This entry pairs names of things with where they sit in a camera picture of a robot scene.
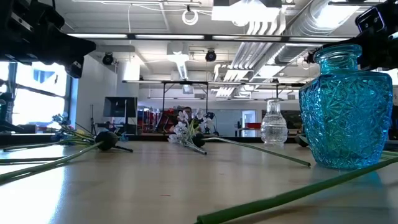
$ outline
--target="vase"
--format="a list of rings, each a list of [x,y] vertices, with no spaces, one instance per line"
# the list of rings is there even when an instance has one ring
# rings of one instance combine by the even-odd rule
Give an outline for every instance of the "vase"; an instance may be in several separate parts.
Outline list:
[[[282,145],[287,139],[286,120],[280,113],[280,99],[267,100],[267,113],[261,123],[264,144]]]
[[[299,91],[300,110],[317,163],[360,169],[378,162],[391,120],[392,81],[358,70],[359,45],[325,48],[314,55],[320,75]]]

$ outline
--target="black monitor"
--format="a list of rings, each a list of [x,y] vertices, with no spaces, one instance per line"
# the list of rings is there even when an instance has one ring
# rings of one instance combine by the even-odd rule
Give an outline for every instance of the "black monitor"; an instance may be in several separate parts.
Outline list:
[[[137,111],[136,97],[105,98],[105,103],[104,103],[105,117],[135,118],[136,111]]]

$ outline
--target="glass vase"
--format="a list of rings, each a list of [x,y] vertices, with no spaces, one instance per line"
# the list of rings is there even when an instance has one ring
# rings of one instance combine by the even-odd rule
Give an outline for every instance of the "glass vase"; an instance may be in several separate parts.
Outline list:
[[[315,54],[320,76],[300,89],[305,134],[317,163],[359,169],[378,162],[391,120],[392,81],[358,70],[358,45]]]
[[[280,113],[280,99],[267,101],[267,113],[261,123],[261,140],[264,144],[282,145],[287,139],[286,120]]]

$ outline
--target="clear glass vase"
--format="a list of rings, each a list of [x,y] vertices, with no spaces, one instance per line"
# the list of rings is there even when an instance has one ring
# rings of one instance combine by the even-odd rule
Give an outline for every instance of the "clear glass vase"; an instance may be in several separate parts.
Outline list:
[[[267,113],[261,123],[261,140],[264,144],[282,145],[287,139],[286,120],[280,113],[280,99],[267,101]]]
[[[315,54],[320,76],[300,89],[305,134],[317,163],[359,169],[378,162],[391,120],[392,81],[358,70],[358,45]]]

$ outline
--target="ceiling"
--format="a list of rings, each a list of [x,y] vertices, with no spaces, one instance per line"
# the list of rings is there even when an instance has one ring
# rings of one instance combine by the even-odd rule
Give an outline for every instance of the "ceiling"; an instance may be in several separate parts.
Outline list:
[[[51,4],[51,0],[40,0]],[[213,0],[200,0],[200,10],[211,11]],[[159,5],[145,5],[154,10],[139,6],[105,5],[99,2],[74,2],[73,0],[56,0],[57,11],[65,18],[64,32],[107,32],[107,33],[171,33],[171,34],[245,34],[248,26],[238,27],[229,21],[212,21],[211,16],[199,14],[198,22],[188,26],[182,21],[183,11],[169,11],[185,9],[184,6],[165,5],[164,16]],[[295,7],[286,10],[286,21],[289,21],[303,8],[308,0],[294,0]],[[331,35],[340,37],[353,37],[358,34],[354,24],[354,13],[342,26]],[[167,60],[167,41],[151,40],[98,40],[98,45],[132,45],[142,57],[141,75],[144,78],[164,77],[176,70],[175,63]],[[189,71],[212,72],[217,63],[230,63],[241,45],[240,42],[186,42],[189,46],[190,61],[186,62]],[[217,53],[216,62],[205,62],[207,49],[214,49]],[[115,52],[114,56],[119,61],[127,61],[131,57],[129,52]],[[275,76],[280,82],[305,82],[317,76],[318,67],[306,63],[299,57],[292,65],[286,67]]]

